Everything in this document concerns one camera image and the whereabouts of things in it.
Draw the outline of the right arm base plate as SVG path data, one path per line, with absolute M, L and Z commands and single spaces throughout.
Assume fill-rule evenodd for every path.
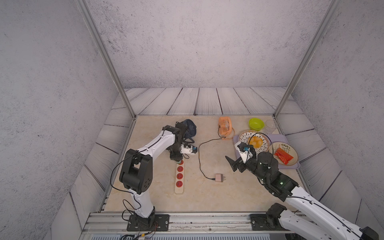
M 250 214 L 253 231 L 285 231 L 277 217 L 267 214 Z

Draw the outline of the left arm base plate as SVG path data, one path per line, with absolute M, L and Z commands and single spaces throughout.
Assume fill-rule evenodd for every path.
M 148 218 L 142 218 L 136 214 L 128 220 L 128 232 L 167 232 L 169 229 L 170 215 L 151 214 Z

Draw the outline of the pink usb power adapter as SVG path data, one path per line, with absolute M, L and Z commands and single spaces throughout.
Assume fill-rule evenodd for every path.
M 215 174 L 215 182 L 222 183 L 225 179 L 223 174 Z

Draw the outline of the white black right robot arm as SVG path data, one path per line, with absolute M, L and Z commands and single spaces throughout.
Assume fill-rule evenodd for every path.
M 256 158 L 247 157 L 245 162 L 241 158 L 236 161 L 229 157 L 226 159 L 233 171 L 248 170 L 270 194 L 310 218 L 307 221 L 285 206 L 275 203 L 266 213 L 266 223 L 270 228 L 281 226 L 306 240 L 379 239 L 379 234 L 375 230 L 370 227 L 360 228 L 337 215 L 312 197 L 296 181 L 281 173 L 278 161 L 271 153 L 261 152 Z

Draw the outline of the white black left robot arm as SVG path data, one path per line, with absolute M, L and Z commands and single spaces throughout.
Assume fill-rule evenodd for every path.
M 142 226 L 154 224 L 156 210 L 151 202 L 148 189 L 153 180 L 154 160 L 165 150 L 170 158 L 177 163 L 183 160 L 182 143 L 187 126 L 177 122 L 174 127 L 165 126 L 161 133 L 144 147 L 126 152 L 119 181 L 132 194 L 135 206 L 133 216 Z

